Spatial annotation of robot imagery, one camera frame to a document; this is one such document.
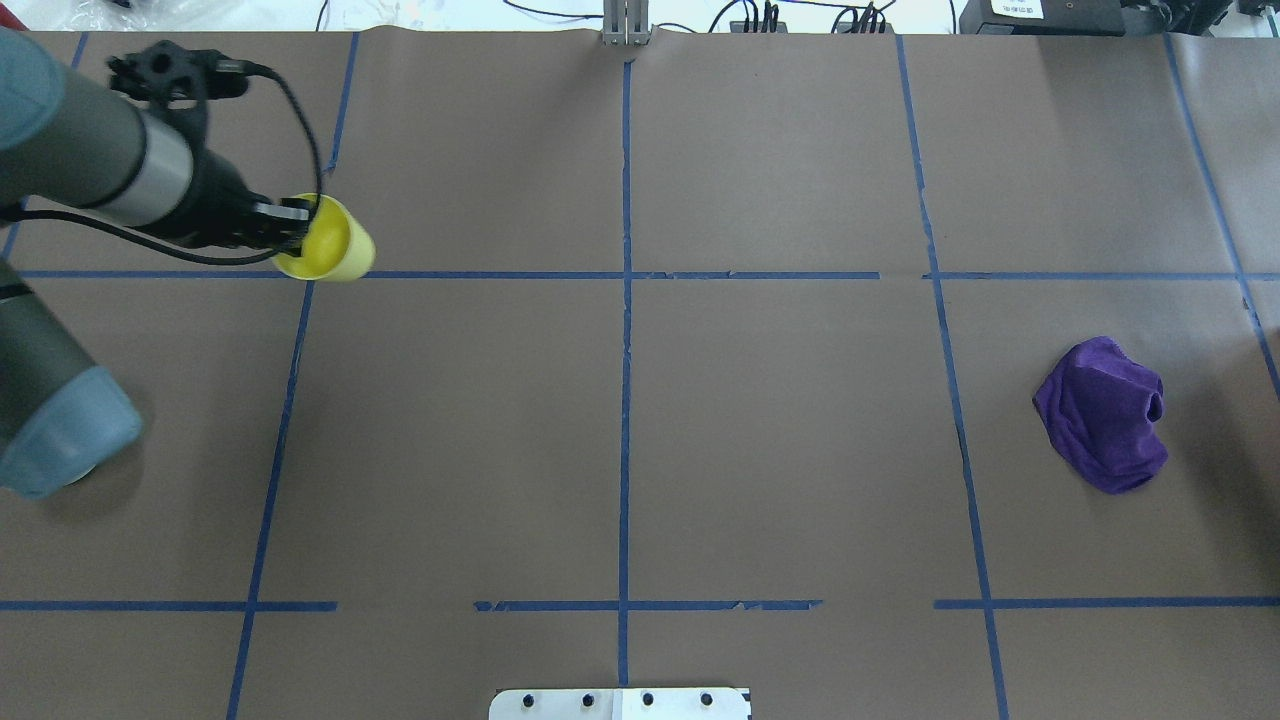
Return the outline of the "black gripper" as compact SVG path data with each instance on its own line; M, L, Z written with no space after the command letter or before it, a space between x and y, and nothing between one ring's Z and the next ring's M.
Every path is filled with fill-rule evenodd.
M193 172L170 214L170 241L184 249L292 249L314 219L311 200L256 193L230 161L207 149L197 152Z

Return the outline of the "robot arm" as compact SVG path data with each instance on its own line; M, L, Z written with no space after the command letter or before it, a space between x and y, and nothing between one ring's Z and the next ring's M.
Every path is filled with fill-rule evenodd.
M129 448L143 419L113 373L35 288L36 272L127 270L142 252L201 268L296 259L315 199L250 188L211 145L212 105L264 81L314 129L264 61L172 40L118 53L106 78L20 29L3 31L3 488L45 498Z

